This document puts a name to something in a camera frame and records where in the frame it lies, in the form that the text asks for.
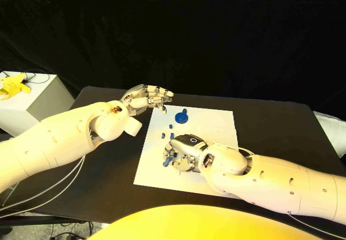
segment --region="black table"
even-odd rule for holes
[[[72,105],[118,100],[125,90],[85,87]],[[233,111],[238,145],[259,155],[285,159],[317,171],[346,176],[333,146],[308,106],[226,97],[176,94],[173,105]],[[143,127],[135,137],[122,133],[86,155],[79,176],[63,194],[34,212],[86,221],[111,223],[124,216],[157,206],[196,204],[223,207],[274,219],[321,238],[330,238],[275,213],[239,199],[134,185],[134,177],[147,135],[151,109],[135,116]],[[78,161],[46,170],[20,182],[7,204],[29,198],[68,174]],[[47,193],[16,207],[30,208],[68,185],[71,178]],[[317,217],[297,216],[314,227],[346,236],[346,226]]]

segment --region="robotic hand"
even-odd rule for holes
[[[173,92],[140,84],[120,101],[96,102],[43,119],[23,134],[0,143],[0,193],[37,172],[65,165],[125,131],[143,124],[131,117],[147,107],[166,113]]]
[[[200,172],[222,195],[235,194],[278,213],[320,217],[346,225],[346,177],[245,151],[249,156],[184,134],[166,145],[163,166]]]

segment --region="white paper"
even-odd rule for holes
[[[166,114],[157,108],[153,109],[134,184],[238,198],[232,194],[220,195],[215,192],[199,172],[179,173],[170,165],[167,167],[163,166],[163,152],[171,133],[174,133],[174,137],[183,134],[193,134],[207,142],[219,142],[238,147],[233,112],[173,105],[166,105],[166,108]],[[187,110],[189,120],[184,124],[179,124],[174,116],[183,109]]]

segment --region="black curtain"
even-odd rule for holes
[[[46,70],[75,94],[145,83],[346,119],[344,10],[316,0],[3,0],[0,68]]]

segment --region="white pedestal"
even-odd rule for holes
[[[14,71],[4,72],[10,76],[20,74]],[[6,77],[4,72],[0,73],[0,78]],[[33,76],[33,73],[26,74],[27,78]],[[30,80],[34,83],[26,83],[30,93],[19,92],[10,99],[0,100],[0,128],[13,137],[40,120],[68,111],[72,106],[75,99],[60,79],[52,74],[49,80],[47,77],[46,74],[36,73],[36,77]]]

